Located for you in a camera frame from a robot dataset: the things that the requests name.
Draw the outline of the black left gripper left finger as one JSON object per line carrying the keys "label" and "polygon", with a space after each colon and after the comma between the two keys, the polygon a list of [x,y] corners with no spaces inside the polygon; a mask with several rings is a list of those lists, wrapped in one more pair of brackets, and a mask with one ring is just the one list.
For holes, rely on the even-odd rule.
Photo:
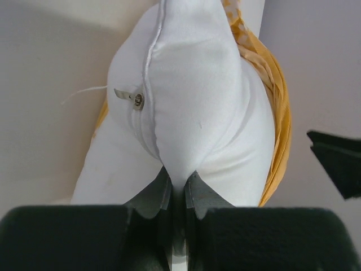
{"label": "black left gripper left finger", "polygon": [[2,270],[170,270],[165,169],[123,205],[21,206],[1,219]]}

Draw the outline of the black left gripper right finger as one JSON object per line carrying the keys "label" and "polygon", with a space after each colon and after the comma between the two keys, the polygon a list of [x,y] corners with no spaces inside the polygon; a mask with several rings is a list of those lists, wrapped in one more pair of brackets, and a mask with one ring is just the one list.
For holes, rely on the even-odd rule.
{"label": "black left gripper right finger", "polygon": [[344,223],[327,209],[235,207],[197,173],[184,187],[189,270],[359,270]]}

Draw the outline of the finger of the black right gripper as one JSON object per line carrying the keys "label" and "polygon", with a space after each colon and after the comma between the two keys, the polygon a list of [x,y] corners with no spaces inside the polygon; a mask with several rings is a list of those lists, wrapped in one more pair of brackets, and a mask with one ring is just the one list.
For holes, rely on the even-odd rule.
{"label": "finger of the black right gripper", "polygon": [[360,139],[307,132],[313,154],[345,200],[360,198]]}

